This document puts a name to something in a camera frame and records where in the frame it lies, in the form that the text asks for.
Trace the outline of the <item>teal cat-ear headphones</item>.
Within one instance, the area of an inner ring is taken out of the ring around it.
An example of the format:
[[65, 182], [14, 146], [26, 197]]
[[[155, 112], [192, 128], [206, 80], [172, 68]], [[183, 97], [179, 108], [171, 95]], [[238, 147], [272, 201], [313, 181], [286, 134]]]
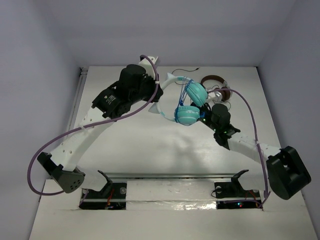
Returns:
[[169, 117], [164, 113], [159, 101], [153, 103], [148, 111], [153, 114], [159, 114], [170, 122], [175, 122], [183, 126], [191, 126], [200, 118], [200, 110], [196, 106], [202, 107], [206, 103], [208, 92], [201, 83], [187, 76], [175, 76], [169, 72], [166, 74], [166, 79], [160, 84], [160, 87], [162, 90], [165, 90], [176, 81], [181, 81], [182, 87], [173, 116]]

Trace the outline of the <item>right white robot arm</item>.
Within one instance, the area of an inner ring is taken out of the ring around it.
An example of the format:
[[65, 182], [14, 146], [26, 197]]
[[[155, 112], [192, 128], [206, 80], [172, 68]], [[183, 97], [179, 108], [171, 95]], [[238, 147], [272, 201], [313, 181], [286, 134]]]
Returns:
[[242, 197], [250, 190], [262, 188], [265, 196], [273, 192], [281, 199], [289, 200], [312, 181], [295, 148], [270, 146], [245, 135], [230, 123], [231, 114], [223, 104], [210, 106], [206, 103], [196, 109], [200, 113], [199, 122], [213, 130], [219, 146], [244, 155], [262, 167], [262, 183], [255, 177], [243, 178], [247, 170], [241, 170], [220, 187], [219, 198]]

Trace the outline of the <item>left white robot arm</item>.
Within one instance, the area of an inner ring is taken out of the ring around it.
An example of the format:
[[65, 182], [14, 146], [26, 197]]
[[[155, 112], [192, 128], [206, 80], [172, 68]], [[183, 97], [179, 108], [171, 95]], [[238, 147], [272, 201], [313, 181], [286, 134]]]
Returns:
[[95, 97], [78, 126], [42, 146], [32, 161], [39, 162], [62, 193], [87, 187], [100, 197], [108, 196], [111, 193], [108, 176], [100, 170], [89, 173], [78, 163], [107, 128], [137, 114], [148, 104], [157, 103], [162, 95], [153, 62], [143, 59], [138, 64], [127, 65], [121, 70], [119, 79]]

